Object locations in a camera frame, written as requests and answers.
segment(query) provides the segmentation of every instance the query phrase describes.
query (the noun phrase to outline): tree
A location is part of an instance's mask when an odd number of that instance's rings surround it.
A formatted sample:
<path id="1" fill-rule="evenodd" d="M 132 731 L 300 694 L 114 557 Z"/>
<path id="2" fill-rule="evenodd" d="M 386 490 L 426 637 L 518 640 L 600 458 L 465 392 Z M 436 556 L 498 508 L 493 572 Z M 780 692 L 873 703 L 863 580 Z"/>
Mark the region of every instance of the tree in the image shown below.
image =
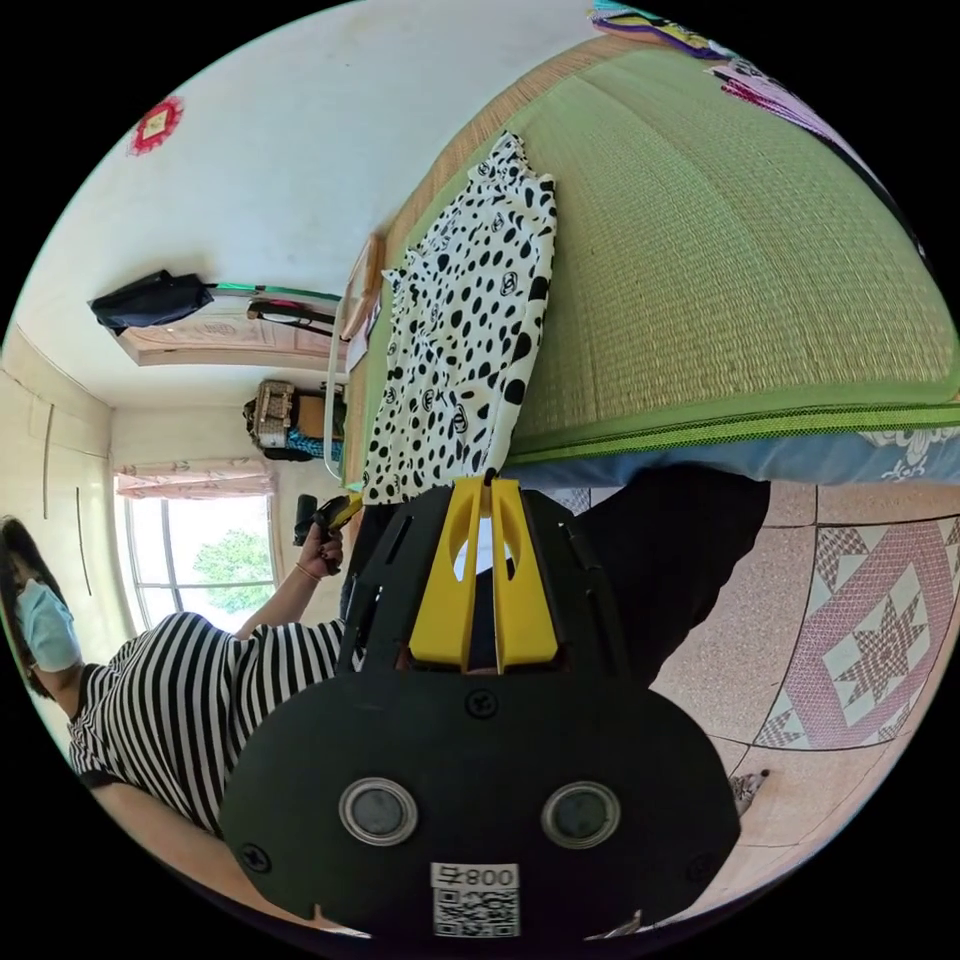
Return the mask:
<path id="1" fill-rule="evenodd" d="M 266 538 L 247 530 L 230 530 L 216 543 L 206 543 L 193 561 L 193 570 L 202 583 L 240 583 L 267 580 L 272 576 L 270 547 Z M 262 607 L 273 587 L 269 584 L 208 590 L 207 599 L 218 610 L 239 613 Z"/>

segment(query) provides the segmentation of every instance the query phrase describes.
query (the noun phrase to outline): woman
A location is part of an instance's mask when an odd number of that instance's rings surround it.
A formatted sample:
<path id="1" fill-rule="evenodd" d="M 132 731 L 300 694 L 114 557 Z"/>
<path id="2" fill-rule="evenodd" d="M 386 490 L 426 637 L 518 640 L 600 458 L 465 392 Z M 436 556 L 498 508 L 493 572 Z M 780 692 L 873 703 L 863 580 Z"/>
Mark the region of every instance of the woman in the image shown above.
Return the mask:
<path id="1" fill-rule="evenodd" d="M 168 867 L 245 906 L 318 929 L 264 900 L 218 839 L 217 814 L 244 743 L 284 699 L 333 673 L 339 621 L 297 621 L 339 538 L 314 526 L 291 574 L 271 599 L 228 634 L 196 614 L 167 617 L 107 664 L 85 664 L 50 569 L 22 523 L 0 530 L 4 630 L 30 689 L 68 717 L 69 759 L 114 819 Z"/>
<path id="2" fill-rule="evenodd" d="M 753 548 L 769 500 L 769 483 L 669 467 L 641 472 L 581 515 L 581 529 L 610 580 L 639 684 L 652 683 L 706 619 L 734 566 Z M 392 512 L 365 510 L 351 574 L 369 559 Z M 321 543 L 314 526 L 296 568 L 236 635 L 195 614 L 177 614 L 104 666 L 82 663 L 59 590 L 22 525 L 8 521 L 3 541 L 8 569 L 20 571 L 15 604 L 8 602 L 9 590 L 3 593 L 14 647 L 31 686 L 39 683 L 70 718 L 70 759 L 81 780 L 168 866 L 239 903 L 303 923 L 260 897 L 218 839 L 217 816 L 256 726 L 333 673 L 343 620 L 311 627 L 297 621 L 316 584 L 329 576 L 327 559 L 340 563 L 339 539 Z M 470 666 L 489 672 L 496 667 L 492 578 L 488 571 L 477 579 Z M 38 612 L 20 604 L 17 584 L 25 584 L 21 597 L 28 599 L 40 590 L 45 600 L 35 605 Z M 15 605 L 24 607 L 19 627 Z M 359 669 L 359 659 L 354 666 Z M 310 925 L 332 928 L 319 910 Z"/>

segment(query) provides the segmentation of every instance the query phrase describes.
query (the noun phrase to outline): bracelet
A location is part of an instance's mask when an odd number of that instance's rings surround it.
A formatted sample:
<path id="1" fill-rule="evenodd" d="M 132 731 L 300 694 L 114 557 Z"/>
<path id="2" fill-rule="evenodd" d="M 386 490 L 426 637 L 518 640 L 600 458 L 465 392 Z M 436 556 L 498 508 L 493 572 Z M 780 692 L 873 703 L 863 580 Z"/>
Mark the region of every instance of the bracelet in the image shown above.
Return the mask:
<path id="1" fill-rule="evenodd" d="M 296 565 L 296 567 L 305 577 L 309 577 L 314 583 L 320 582 L 320 577 L 315 577 L 309 570 L 301 566 L 299 563 Z"/>

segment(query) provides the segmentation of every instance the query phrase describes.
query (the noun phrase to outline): woven mat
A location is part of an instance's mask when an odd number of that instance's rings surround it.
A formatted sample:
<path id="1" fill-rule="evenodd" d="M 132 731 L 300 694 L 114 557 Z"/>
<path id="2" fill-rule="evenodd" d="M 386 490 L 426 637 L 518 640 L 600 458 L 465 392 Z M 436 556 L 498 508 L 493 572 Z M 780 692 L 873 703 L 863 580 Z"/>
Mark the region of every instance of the woven mat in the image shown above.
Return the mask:
<path id="1" fill-rule="evenodd" d="M 504 127 L 556 177 L 546 336 L 512 453 L 956 393 L 960 344 L 946 304 L 846 164 L 724 94 L 683 54 L 601 37 L 566 56 L 538 68 L 545 92 L 528 75 L 461 131 L 444 155 L 459 159 L 456 173 L 435 165 L 388 240 L 393 263 Z M 364 361 L 365 436 L 385 382 L 389 311 L 385 296 Z"/>

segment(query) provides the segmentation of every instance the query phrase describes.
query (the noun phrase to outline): pink curtain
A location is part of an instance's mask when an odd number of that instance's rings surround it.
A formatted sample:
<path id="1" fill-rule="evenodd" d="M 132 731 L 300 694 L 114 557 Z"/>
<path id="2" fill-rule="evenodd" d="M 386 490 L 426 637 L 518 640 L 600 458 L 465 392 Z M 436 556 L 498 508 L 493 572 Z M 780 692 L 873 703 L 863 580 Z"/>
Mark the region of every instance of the pink curtain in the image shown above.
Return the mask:
<path id="1" fill-rule="evenodd" d="M 220 500 L 263 497 L 276 491 L 276 481 L 263 460 L 176 460 L 117 467 L 116 490 L 135 500 Z"/>

